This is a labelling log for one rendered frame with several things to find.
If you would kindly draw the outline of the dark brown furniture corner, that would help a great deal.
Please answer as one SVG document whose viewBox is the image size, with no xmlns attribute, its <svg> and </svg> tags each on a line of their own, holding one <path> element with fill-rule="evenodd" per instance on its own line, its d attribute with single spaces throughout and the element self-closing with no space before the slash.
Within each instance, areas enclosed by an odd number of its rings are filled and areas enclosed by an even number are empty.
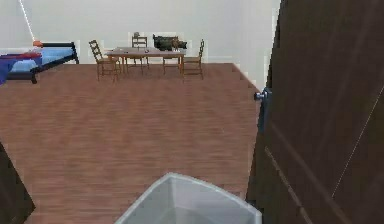
<svg viewBox="0 0 384 224">
<path fill-rule="evenodd" d="M 0 143 L 0 224 L 25 224 L 36 206 Z"/>
</svg>

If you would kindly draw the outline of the dark brown room door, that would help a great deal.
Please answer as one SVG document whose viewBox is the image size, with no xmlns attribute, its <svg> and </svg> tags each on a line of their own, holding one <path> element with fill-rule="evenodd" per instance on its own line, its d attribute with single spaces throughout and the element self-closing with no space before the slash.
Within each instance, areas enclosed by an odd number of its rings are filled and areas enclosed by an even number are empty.
<svg viewBox="0 0 384 224">
<path fill-rule="evenodd" d="M 281 0 L 265 88 L 263 224 L 384 224 L 384 0 Z"/>
</svg>

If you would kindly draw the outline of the brown wooden dining table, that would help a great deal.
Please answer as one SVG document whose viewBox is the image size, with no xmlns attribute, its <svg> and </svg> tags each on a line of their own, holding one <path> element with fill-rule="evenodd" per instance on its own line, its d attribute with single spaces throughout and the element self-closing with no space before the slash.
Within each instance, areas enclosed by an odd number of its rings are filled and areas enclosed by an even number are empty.
<svg viewBox="0 0 384 224">
<path fill-rule="evenodd" d="M 105 55 L 109 58 L 120 57 L 120 58 L 151 58 L 151 57 L 173 57 L 178 59 L 179 72 L 183 73 L 184 69 L 184 56 L 185 54 L 181 51 L 160 51 L 154 47 L 148 48 L 137 48 L 137 47 L 117 47 L 110 51 L 107 51 Z"/>
</svg>

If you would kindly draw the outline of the black frame blue bed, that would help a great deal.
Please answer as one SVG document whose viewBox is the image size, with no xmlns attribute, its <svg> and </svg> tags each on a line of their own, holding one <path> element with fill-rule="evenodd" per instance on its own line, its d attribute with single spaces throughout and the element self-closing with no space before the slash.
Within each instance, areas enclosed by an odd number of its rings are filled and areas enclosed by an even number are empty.
<svg viewBox="0 0 384 224">
<path fill-rule="evenodd" d="M 23 52 L 0 55 L 0 85 L 10 80 L 37 83 L 36 75 L 79 58 L 74 42 L 43 43 L 41 47 Z"/>
</svg>

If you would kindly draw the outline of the grey waste bin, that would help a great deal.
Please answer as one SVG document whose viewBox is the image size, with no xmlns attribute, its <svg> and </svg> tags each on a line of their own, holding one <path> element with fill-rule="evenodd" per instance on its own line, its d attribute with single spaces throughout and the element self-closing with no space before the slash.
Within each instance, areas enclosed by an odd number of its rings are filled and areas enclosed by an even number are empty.
<svg viewBox="0 0 384 224">
<path fill-rule="evenodd" d="M 238 196 L 187 175 L 167 173 L 114 224 L 263 224 L 262 213 Z"/>
</svg>

